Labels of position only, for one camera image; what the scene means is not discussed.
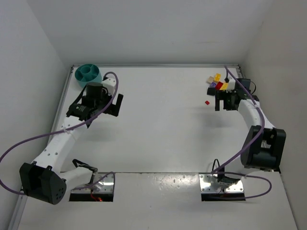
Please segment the small yellow lego brick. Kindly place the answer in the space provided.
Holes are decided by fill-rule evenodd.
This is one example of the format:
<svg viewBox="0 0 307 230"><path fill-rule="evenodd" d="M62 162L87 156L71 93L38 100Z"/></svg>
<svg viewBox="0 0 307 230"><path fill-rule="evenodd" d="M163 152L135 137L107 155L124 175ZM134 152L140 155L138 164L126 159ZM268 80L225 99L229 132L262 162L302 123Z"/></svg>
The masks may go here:
<svg viewBox="0 0 307 230"><path fill-rule="evenodd" d="M214 77L214 81L219 82L219 81L220 81L220 77L221 77L221 74L216 73L216 75L215 75L215 77Z"/></svg>

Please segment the red lego brick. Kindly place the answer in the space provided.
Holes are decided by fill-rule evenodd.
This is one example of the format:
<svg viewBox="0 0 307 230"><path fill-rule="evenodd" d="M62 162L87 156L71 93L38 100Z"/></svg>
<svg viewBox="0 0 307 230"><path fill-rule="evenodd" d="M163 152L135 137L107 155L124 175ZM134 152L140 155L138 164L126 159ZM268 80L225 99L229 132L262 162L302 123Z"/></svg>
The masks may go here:
<svg viewBox="0 0 307 230"><path fill-rule="evenodd" d="M216 84L215 89L216 89L216 90L220 90L220 89L222 88L223 84L224 84L223 82L220 82L220 81L219 81L219 82Z"/></svg>

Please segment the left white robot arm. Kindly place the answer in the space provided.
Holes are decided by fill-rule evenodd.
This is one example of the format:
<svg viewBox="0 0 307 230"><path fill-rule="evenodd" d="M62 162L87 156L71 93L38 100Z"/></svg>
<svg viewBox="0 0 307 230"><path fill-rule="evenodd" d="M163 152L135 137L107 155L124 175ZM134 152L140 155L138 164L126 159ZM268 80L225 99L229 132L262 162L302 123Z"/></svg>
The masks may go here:
<svg viewBox="0 0 307 230"><path fill-rule="evenodd" d="M101 113L117 117L123 95L117 94L117 80L107 78L101 83L90 82L69 106L59 134L53 136L45 149L32 163L24 163L19 170L26 196L53 205L58 204L78 186L93 186L97 168L74 159L73 170L61 172L62 165L73 146L88 130L93 119Z"/></svg>

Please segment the long yellow lego brick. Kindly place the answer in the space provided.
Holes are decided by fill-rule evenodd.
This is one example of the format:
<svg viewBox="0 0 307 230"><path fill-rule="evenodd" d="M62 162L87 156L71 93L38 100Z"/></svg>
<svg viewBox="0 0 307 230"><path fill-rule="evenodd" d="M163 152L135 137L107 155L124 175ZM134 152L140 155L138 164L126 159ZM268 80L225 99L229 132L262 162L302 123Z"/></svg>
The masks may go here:
<svg viewBox="0 0 307 230"><path fill-rule="evenodd" d="M227 87L228 87L228 83L223 83L223 85L221 86L220 90L227 90Z"/></svg>

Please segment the tan lego brick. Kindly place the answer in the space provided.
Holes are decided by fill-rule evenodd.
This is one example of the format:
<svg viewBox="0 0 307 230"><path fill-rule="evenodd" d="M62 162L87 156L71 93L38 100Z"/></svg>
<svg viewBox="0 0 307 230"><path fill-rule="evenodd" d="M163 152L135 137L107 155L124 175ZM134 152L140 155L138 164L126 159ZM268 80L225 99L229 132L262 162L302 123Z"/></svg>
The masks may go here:
<svg viewBox="0 0 307 230"><path fill-rule="evenodd" d="M207 82L208 84L211 84L211 83L213 82L213 80L214 80L214 77L210 76L210 77L206 80L206 82Z"/></svg>

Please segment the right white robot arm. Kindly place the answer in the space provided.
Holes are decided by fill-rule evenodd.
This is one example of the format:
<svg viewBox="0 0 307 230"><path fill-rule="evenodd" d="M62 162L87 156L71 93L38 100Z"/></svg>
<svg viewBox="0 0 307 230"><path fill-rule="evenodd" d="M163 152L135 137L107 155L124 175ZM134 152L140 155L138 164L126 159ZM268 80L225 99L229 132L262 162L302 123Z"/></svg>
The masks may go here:
<svg viewBox="0 0 307 230"><path fill-rule="evenodd" d="M277 170L282 159L286 132L276 128L265 116L260 108L259 98L249 95L249 79L239 79L231 90L219 89L215 91L215 110L223 109L238 111L244 118L248 134L243 144L245 150L229 165L237 162L240 169Z"/></svg>

